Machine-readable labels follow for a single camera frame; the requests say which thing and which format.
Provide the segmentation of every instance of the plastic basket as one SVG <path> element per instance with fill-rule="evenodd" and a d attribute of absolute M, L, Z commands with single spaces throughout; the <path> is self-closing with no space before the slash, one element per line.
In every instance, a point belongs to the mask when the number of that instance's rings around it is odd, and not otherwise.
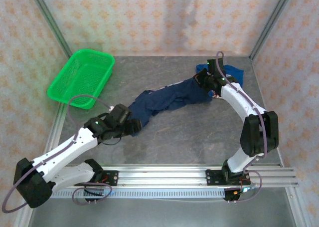
<path fill-rule="evenodd" d="M 113 56 L 90 49 L 76 51 L 48 88 L 48 96 L 67 104 L 69 100 L 80 94 L 98 97 L 112 74 L 115 63 Z M 71 105 L 88 110 L 95 100 L 79 97 Z"/>

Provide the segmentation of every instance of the cloth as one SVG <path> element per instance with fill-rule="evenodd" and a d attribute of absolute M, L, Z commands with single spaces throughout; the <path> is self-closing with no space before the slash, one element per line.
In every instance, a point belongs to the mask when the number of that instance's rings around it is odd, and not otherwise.
<path fill-rule="evenodd" d="M 185 105 L 210 102 L 212 97 L 202 89 L 194 78 L 173 84 L 157 91 L 147 90 L 129 106 L 130 119 L 139 119 L 145 127 L 151 116 L 164 110 L 176 110 Z"/>
<path fill-rule="evenodd" d="M 202 69 L 206 68 L 208 70 L 208 65 L 207 64 L 199 64 L 196 66 L 196 73 L 199 73 Z M 243 87 L 243 82 L 244 82 L 244 71 L 240 70 L 234 66 L 231 65 L 224 65 L 224 69 L 226 71 L 226 77 L 228 76 L 233 76 L 236 78 L 238 83 L 240 84 L 241 87 Z M 213 91 L 208 92 L 209 96 L 213 96 L 214 93 Z"/>

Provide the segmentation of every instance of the wall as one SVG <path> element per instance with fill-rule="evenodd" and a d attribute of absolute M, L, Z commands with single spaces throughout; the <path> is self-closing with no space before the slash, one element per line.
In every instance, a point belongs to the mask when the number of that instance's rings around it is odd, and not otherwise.
<path fill-rule="evenodd" d="M 45 0 L 72 51 L 248 56 L 278 0 Z"/>
<path fill-rule="evenodd" d="M 59 44 L 33 0 L 0 3 L 0 202 L 12 187 L 16 163 L 44 151 L 57 103 L 46 96 L 66 62 Z M 17 192 L 7 209 L 18 206 Z M 15 214 L 0 213 L 10 227 Z"/>
<path fill-rule="evenodd" d="M 297 169 L 314 226 L 319 221 L 319 0 L 290 0 L 254 68 L 268 109 L 279 115 L 280 149 Z"/>

